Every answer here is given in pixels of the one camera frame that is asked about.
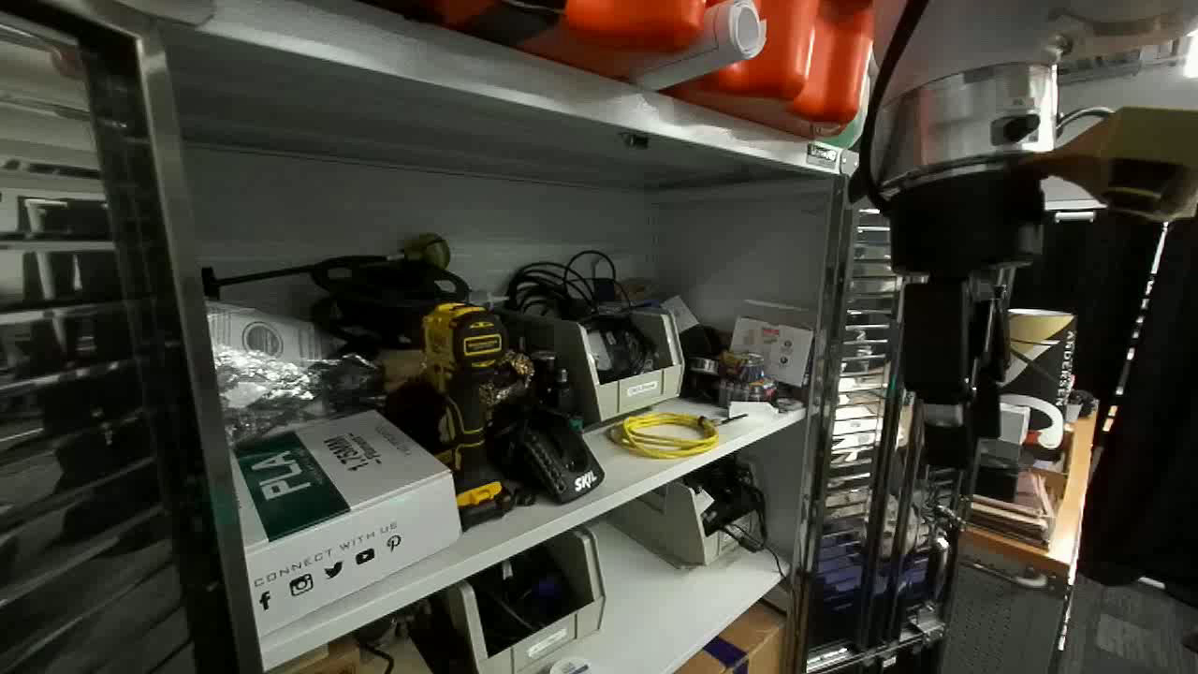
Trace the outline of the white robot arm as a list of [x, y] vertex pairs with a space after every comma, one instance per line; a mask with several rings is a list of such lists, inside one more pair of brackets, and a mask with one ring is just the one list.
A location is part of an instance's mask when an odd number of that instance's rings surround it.
[[1194, 210], [1194, 120], [1067, 114], [1060, 66], [1194, 34], [1198, 0], [877, 0], [879, 73], [857, 175], [901, 279], [897, 381], [929, 465], [994, 436], [1013, 274], [1039, 260], [1050, 180], [1135, 220]]

